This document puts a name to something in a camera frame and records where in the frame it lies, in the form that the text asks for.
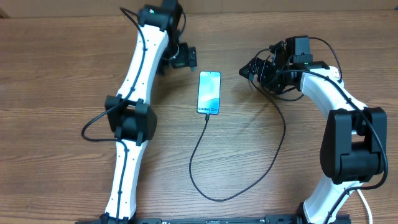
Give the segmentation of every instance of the black bracket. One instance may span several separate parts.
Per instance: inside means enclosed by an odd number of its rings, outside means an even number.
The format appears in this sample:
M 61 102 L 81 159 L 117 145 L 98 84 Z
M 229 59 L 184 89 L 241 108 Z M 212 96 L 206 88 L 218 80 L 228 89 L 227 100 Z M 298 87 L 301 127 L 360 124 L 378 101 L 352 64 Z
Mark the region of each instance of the black bracket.
M 384 152 L 387 141 L 387 114 L 381 108 L 365 108 L 363 113 L 379 136 Z M 364 136 L 352 142 L 351 133 Z M 320 151 L 321 167 L 335 184 L 358 180 L 369 182 L 373 175 L 384 170 L 383 159 L 376 139 L 356 111 L 344 109 L 329 112 Z
M 164 69 L 170 67 L 191 67 L 194 70 L 198 65 L 196 48 L 180 43 L 180 31 L 177 27 L 181 15 L 182 6 L 177 0 L 163 0 L 160 7 L 145 5 L 139 11 L 140 26 L 157 26 L 161 31 L 166 30 L 169 35 L 169 44 L 160 60 L 158 73 L 164 73 Z
M 284 88 L 288 85 L 300 89 L 302 73 L 285 73 L 275 77 L 277 72 L 281 70 L 286 68 L 294 70 L 329 69 L 325 62 L 313 61 L 308 36 L 289 37 L 285 42 L 280 41 L 275 45 L 270 45 L 269 49 L 274 54 L 272 62 L 255 57 L 239 70 L 239 74 L 250 81 L 253 81 L 254 76 L 257 75 L 257 80 L 261 86 L 275 94 L 282 94 Z
M 107 96 L 105 109 L 119 105 L 122 100 L 121 95 Z M 157 124 L 155 112 L 142 99 L 137 102 L 127 100 L 108 113 L 108 120 L 115 138 L 134 140 L 137 146 L 153 138 Z

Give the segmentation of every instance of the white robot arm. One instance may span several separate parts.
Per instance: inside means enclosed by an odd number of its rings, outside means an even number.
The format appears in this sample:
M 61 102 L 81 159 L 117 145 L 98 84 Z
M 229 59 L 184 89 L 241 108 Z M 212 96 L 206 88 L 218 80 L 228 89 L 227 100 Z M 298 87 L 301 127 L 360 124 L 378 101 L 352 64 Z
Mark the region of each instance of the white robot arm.
M 268 224 L 347 223 L 346 217 L 339 220 L 336 214 L 352 193 L 349 191 L 383 171 L 379 185 L 385 181 L 388 170 L 386 114 L 381 108 L 368 108 L 352 97 L 344 89 L 337 68 L 313 62 L 307 36 L 288 38 L 286 43 L 281 41 L 269 49 L 276 55 L 272 62 L 256 56 L 239 74 L 251 81 L 257 75 L 265 89 L 277 94 L 283 93 L 288 85 L 295 86 L 316 104 L 327 124 L 320 152 L 324 175 L 312 195 L 299 207 L 298 218 L 289 220 L 268 215 L 266 220 L 270 220 Z M 284 70 L 286 65 L 292 70 Z M 371 132 L 363 115 L 376 134 Z M 352 142 L 351 136 L 356 134 L 364 136 L 364 141 Z
M 169 42 L 169 36 L 167 32 L 160 31 L 159 27 L 145 25 L 141 27 L 141 31 L 144 34 L 145 40 L 142 40 L 141 36 L 137 36 L 136 50 L 131 60 L 130 69 L 127 73 L 126 79 L 124 80 L 121 88 L 118 91 L 118 95 L 124 99 L 130 91 L 132 83 L 136 79 L 139 65 L 143 54 L 142 41 L 146 42 L 146 55 L 144 64 L 142 66 L 141 74 L 139 75 L 136 90 L 130 95 L 129 101 L 137 102 L 142 100 L 144 104 L 150 104 L 150 93 L 152 91 L 152 84 L 154 82 L 157 67 L 160 62 L 160 58 L 167 47 Z M 136 188 L 139 174 L 139 167 L 141 164 L 142 155 L 147 146 L 148 140 L 144 141 L 140 146 L 136 145 L 136 141 L 129 139 L 122 139 L 129 149 L 127 153 L 126 170 L 123 177 L 122 194 L 119 209 L 119 219 L 128 217 L 129 219 L 136 212 Z M 124 164 L 124 146 L 120 143 L 116 143 L 116 167 L 114 171 L 113 184 L 111 197 L 108 205 L 106 206 L 105 213 L 108 213 L 110 217 L 116 217 L 118 209 L 118 189 L 120 184 L 120 178 L 122 174 Z
M 133 12 L 121 10 L 132 20 L 128 13 Z M 176 0 L 164 0 L 160 7 L 145 5 L 137 15 L 139 33 L 129 71 L 117 95 L 105 102 L 105 114 L 117 139 L 112 192 L 100 220 L 88 223 L 129 223 L 135 215 L 141 159 L 157 122 L 150 107 L 155 74 L 169 67 L 194 69 L 197 65 L 196 48 L 180 43 L 182 31 L 177 26 L 182 14 L 185 18 Z

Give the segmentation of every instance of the black cable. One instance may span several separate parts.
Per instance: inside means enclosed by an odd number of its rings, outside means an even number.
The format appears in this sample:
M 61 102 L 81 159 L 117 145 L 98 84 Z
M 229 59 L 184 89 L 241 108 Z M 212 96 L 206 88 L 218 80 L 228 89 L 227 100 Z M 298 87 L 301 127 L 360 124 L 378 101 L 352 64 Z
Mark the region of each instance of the black cable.
M 294 98 L 294 99 L 286 99 L 286 98 L 279 97 L 279 96 L 277 96 L 277 95 L 275 95 L 275 94 L 272 94 L 272 93 L 270 93 L 270 95 L 271 95 L 272 97 L 274 97 L 275 99 L 282 100 L 282 101 L 287 101 L 287 102 L 295 102 L 295 101 L 297 101 L 297 100 L 299 100 L 299 99 L 301 99 L 301 98 L 304 97 L 304 94 L 301 94 L 301 95 L 300 95 L 299 97 L 297 97 L 297 98 Z
M 285 94 L 285 93 L 288 93 L 288 92 L 290 92 L 290 91 L 292 91 L 292 90 L 295 90 L 296 89 L 296 87 L 290 87 L 290 88 L 288 88 L 287 90 L 284 90 L 284 91 L 282 91 L 282 94 Z
M 262 49 L 262 50 L 260 50 L 259 52 L 257 52 L 257 54 L 256 54 L 256 56 L 254 56 L 254 58 L 256 58 L 259 54 L 261 54 L 261 52 L 265 52 L 266 50 L 269 50 L 269 49 Z
M 245 188 L 244 190 L 242 190 L 242 191 L 238 192 L 237 194 L 232 195 L 232 196 L 230 196 L 230 197 L 228 197 L 228 198 L 224 198 L 224 199 L 213 199 L 213 198 L 208 197 L 207 195 L 205 195 L 205 194 L 198 188 L 198 186 L 196 185 L 195 181 L 193 180 L 192 172 L 191 172 L 191 166 L 192 166 L 192 159 L 193 159 L 193 156 L 195 155 L 195 153 L 196 153 L 196 151 L 197 151 L 197 149 L 198 149 L 200 140 L 202 139 L 203 134 L 204 134 L 205 131 L 206 131 L 207 122 L 208 122 L 209 117 L 210 117 L 210 115 L 206 114 L 206 123 L 205 123 L 205 127 L 203 128 L 203 131 L 202 131 L 202 133 L 201 133 L 201 136 L 200 136 L 200 138 L 199 138 L 199 140 L 198 140 L 198 143 L 197 143 L 195 149 L 194 149 L 193 152 L 192 152 L 191 159 L 190 159 L 190 161 L 189 161 L 189 176 L 190 176 L 190 178 L 191 178 L 191 181 L 192 181 L 193 186 L 196 188 L 196 190 L 199 192 L 199 194 L 201 194 L 202 196 L 204 196 L 204 197 L 207 198 L 208 200 L 211 200 L 211 201 L 214 201 L 214 202 L 225 202 L 225 201 L 227 201 L 227 200 L 231 200 L 232 198 L 235 198 L 235 197 L 237 197 L 237 196 L 239 196 L 239 195 L 245 193 L 247 190 L 249 190 L 250 188 L 254 187 L 256 184 L 258 184 L 258 183 L 268 174 L 268 172 L 271 170 L 271 168 L 272 168 L 272 166 L 274 165 L 274 162 L 275 162 L 275 160 L 276 160 L 276 157 L 278 156 L 280 147 L 282 146 L 282 143 L 283 143 L 283 141 L 284 141 L 285 134 L 286 134 L 286 122 L 285 122 L 284 115 L 282 114 L 282 112 L 280 111 L 279 107 L 276 105 L 276 103 L 274 102 L 274 100 L 272 100 L 272 98 L 271 98 L 270 96 L 268 96 L 268 95 L 266 95 L 265 93 L 263 93 L 253 82 L 251 82 L 251 84 L 252 84 L 261 94 L 263 94 L 263 95 L 275 106 L 275 109 L 278 111 L 280 117 L 282 118 L 282 121 L 283 121 L 283 124 L 284 124 L 284 133 L 283 133 L 283 135 L 282 135 L 282 139 L 280 140 L 279 147 L 278 147 L 278 149 L 276 150 L 276 153 L 275 153 L 274 159 L 273 159 L 272 162 L 271 162 L 271 165 L 269 166 L 269 168 L 267 169 L 267 171 L 266 171 L 258 180 L 256 180 L 256 181 L 255 181 L 253 184 L 251 184 L 249 187 Z
M 290 61 L 293 58 L 294 55 L 289 56 L 289 58 L 287 59 L 286 64 L 284 64 L 284 66 L 281 68 L 281 71 L 283 71 L 285 69 L 285 66 L 287 65 L 287 69 L 289 69 L 290 66 Z
M 138 14 L 137 14 L 137 13 L 135 13 L 135 12 L 133 12 L 133 11 L 130 11 L 130 10 L 126 9 L 125 7 L 120 7 L 120 10 L 121 10 L 122 12 L 125 11 L 125 12 L 128 12 L 128 13 L 134 15 L 134 16 L 137 17 L 137 19 L 138 19 Z
M 127 102 L 129 97 L 131 96 L 131 94 L 135 90 L 134 87 L 137 84 L 139 75 L 140 75 L 142 67 L 144 65 L 145 54 L 146 54 L 146 50 L 147 50 L 146 44 L 145 44 L 145 37 L 144 37 L 144 34 L 142 33 L 142 30 L 139 27 L 138 23 L 128 13 L 131 13 L 131 14 L 137 16 L 137 17 L 138 17 L 138 15 L 135 12 L 132 12 L 132 11 L 130 11 L 128 9 L 123 8 L 123 7 L 120 7 L 120 10 L 137 27 L 138 32 L 141 35 L 142 45 L 143 45 L 141 64 L 140 64 L 140 66 L 138 68 L 138 72 L 137 72 L 136 78 L 134 79 L 134 82 L 133 82 L 133 84 L 132 84 L 132 86 L 130 88 L 129 93 L 126 95 L 126 97 L 119 104 L 117 104 L 116 106 L 114 106 L 114 107 L 112 107 L 112 108 L 100 113 L 98 116 L 96 116 L 91 121 L 89 121 L 86 125 L 84 125 L 84 127 L 81 129 L 81 136 L 82 136 L 83 139 L 85 139 L 87 141 L 91 141 L 91 142 L 109 142 L 109 141 L 113 142 L 114 141 L 114 142 L 120 142 L 124 146 L 124 162 L 123 162 L 122 174 L 121 174 L 121 177 L 120 177 L 119 190 L 118 190 L 118 207 L 117 207 L 117 210 L 116 210 L 116 224 L 119 223 L 120 199 L 121 199 L 121 194 L 122 194 L 121 188 L 122 188 L 122 183 L 123 183 L 124 171 L 126 170 L 127 152 L 129 151 L 129 149 L 127 148 L 126 144 L 124 142 L 122 142 L 121 139 L 93 139 L 93 138 L 90 138 L 90 137 L 86 136 L 85 132 L 86 132 L 87 128 L 90 127 L 97 120 L 99 120 L 103 116 L 107 115 L 109 112 L 115 110 L 116 108 L 120 108 L 121 106 L 123 106 Z
M 187 15 L 185 15 L 185 12 L 184 12 L 184 11 L 182 11 L 182 15 L 184 16 L 184 25 L 183 25 L 182 28 L 181 28 L 180 37 L 181 37 L 182 33 L 184 33 L 185 24 L 187 23 Z
M 340 72 L 340 79 L 338 80 L 338 82 L 341 83 L 341 81 L 343 80 L 343 71 L 341 70 L 340 61 L 338 60 L 337 54 L 336 54 L 335 50 L 333 50 L 333 47 L 331 47 L 331 45 L 328 42 L 326 42 L 325 40 L 322 40 L 321 38 L 309 37 L 309 39 L 322 41 L 323 43 L 325 43 L 330 48 L 331 52 L 335 56 L 335 59 L 336 59 L 337 65 L 338 65 L 338 70 Z
M 345 92 L 340 88 L 340 86 L 335 83 L 334 81 L 330 80 L 329 77 L 320 75 L 318 73 L 315 72 L 310 72 L 310 71 L 303 71 L 303 70 L 285 70 L 285 71 L 281 71 L 279 73 L 277 73 L 277 75 L 281 75 L 281 74 L 285 74 L 285 73 L 292 73 L 292 72 L 302 72 L 302 73 L 307 73 L 307 74 L 311 74 L 311 75 L 315 75 L 316 77 L 320 77 L 325 79 L 326 81 L 328 81 L 329 83 L 331 83 L 338 91 L 339 93 L 342 95 L 342 97 L 347 101 L 347 103 L 352 106 L 362 117 L 362 119 L 365 121 L 366 126 L 369 128 L 370 132 L 372 133 L 372 135 L 374 136 L 374 138 L 376 139 L 377 145 L 379 146 L 380 152 L 381 152 L 381 156 L 383 159 L 383 167 L 384 167 L 384 172 L 383 172 L 383 176 L 381 178 L 381 180 L 372 186 L 366 186 L 366 187 L 350 187 L 348 189 L 345 189 L 345 192 L 343 194 L 340 195 L 340 197 L 338 198 L 338 200 L 336 201 L 336 203 L 333 205 L 333 207 L 331 208 L 329 215 L 327 216 L 326 220 L 325 220 L 325 224 L 327 224 L 329 222 L 330 217 L 332 216 L 333 212 L 336 210 L 337 206 L 341 203 L 341 201 L 343 200 L 345 195 L 349 195 L 349 192 L 352 190 L 373 190 L 373 189 L 377 189 L 379 187 L 381 187 L 388 176 L 388 161 L 387 161 L 387 156 L 386 156 L 386 152 L 384 152 L 384 148 L 383 145 L 379 139 L 379 136 L 377 135 L 376 131 L 373 128 L 373 125 L 371 124 L 371 122 L 368 120 L 368 118 L 366 117 L 366 115 L 363 113 L 363 111 L 361 111 L 352 101 L 351 98 L 349 98 Z

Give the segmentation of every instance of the smartphone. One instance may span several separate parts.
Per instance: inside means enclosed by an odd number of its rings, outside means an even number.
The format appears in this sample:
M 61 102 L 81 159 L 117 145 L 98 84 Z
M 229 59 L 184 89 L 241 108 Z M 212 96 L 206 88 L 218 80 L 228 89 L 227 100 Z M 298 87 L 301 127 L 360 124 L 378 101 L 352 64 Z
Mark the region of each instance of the smartphone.
M 197 112 L 218 114 L 220 112 L 220 90 L 220 72 L 200 72 Z

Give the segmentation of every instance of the wood grain surface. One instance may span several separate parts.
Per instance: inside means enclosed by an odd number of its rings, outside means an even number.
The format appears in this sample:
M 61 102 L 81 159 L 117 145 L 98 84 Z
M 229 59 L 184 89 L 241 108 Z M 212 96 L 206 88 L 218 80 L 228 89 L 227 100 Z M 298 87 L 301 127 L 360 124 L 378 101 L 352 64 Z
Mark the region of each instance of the wood grain surface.
M 187 14 L 237 12 L 393 10 L 396 0 L 178 0 Z M 11 18 L 118 16 L 120 6 L 138 11 L 162 0 L 1 0 L 0 8 Z
M 364 194 L 375 223 L 396 223 L 397 25 L 395 11 L 189 15 L 183 39 L 197 47 L 198 70 L 169 70 L 155 79 L 158 125 L 141 165 L 137 216 L 261 217 L 295 211 L 322 176 L 319 150 L 326 121 L 306 97 L 277 101 L 287 123 L 285 141 L 268 176 L 241 196 L 222 203 L 203 198 L 190 182 L 188 162 L 205 123 L 195 111 L 199 72 L 217 70 L 221 112 L 210 118 L 193 176 L 204 193 L 224 198 L 265 172 L 282 121 L 238 70 L 270 44 L 309 35 L 334 46 L 350 93 L 387 112 L 390 175 L 381 189 Z M 0 223 L 74 223 L 104 212 L 115 145 L 86 142 L 80 131 L 123 82 L 136 35 L 122 16 L 0 20 Z M 315 59 L 336 65 L 323 43 L 311 41 L 311 47 Z M 107 120 L 89 135 L 112 136 Z M 353 223 L 367 223 L 357 194 L 341 213 L 351 214 Z

